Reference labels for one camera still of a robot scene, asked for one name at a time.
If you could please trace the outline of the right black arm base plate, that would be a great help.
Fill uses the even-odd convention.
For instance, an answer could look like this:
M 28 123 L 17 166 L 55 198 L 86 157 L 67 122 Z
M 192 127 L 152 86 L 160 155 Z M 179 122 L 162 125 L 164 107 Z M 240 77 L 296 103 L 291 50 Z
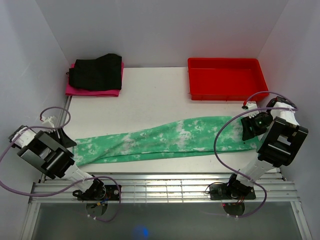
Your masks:
M 253 187 L 240 189 L 229 183 L 215 182 L 209 186 L 211 200 L 255 200 L 256 194 Z

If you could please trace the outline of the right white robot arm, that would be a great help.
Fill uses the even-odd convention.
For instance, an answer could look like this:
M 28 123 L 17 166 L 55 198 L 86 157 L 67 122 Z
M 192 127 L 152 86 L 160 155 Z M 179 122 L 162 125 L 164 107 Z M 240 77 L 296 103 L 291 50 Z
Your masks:
M 309 131 L 295 118 L 296 105 L 277 96 L 266 105 L 265 112 L 255 111 L 243 117 L 242 140 L 260 136 L 256 152 L 239 173 L 234 173 L 226 184 L 226 194 L 232 198 L 244 198 L 254 191 L 254 182 L 267 171 L 292 163 Z

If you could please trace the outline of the green tie-dye trousers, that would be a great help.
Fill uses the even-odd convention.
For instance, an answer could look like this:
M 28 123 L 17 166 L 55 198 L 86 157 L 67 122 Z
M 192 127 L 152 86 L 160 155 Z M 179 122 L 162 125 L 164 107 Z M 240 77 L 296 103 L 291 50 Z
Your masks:
M 242 140 L 241 121 L 227 127 L 230 116 L 179 120 L 135 132 L 76 139 L 72 153 L 78 166 L 207 156 L 254 150 L 259 139 Z

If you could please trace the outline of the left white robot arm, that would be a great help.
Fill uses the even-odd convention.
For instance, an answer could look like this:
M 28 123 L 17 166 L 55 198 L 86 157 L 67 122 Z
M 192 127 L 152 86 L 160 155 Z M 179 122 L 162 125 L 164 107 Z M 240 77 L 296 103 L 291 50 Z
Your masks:
M 74 183 L 77 190 L 72 195 L 78 200 L 99 201 L 106 196 L 106 187 L 93 175 L 82 171 L 69 148 L 77 143 L 64 130 L 35 132 L 27 126 L 20 126 L 8 137 L 17 155 L 52 180 L 66 179 Z

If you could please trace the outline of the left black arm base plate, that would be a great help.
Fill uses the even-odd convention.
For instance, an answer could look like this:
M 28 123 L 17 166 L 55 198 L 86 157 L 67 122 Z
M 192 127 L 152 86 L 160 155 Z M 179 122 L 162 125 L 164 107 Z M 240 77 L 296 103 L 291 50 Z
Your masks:
M 77 198 L 79 201 L 118 201 L 120 199 L 120 193 L 122 191 L 122 186 L 112 184 L 105 184 L 101 191 L 97 193 L 83 193 L 80 190 L 75 190 L 72 192 L 72 195 Z

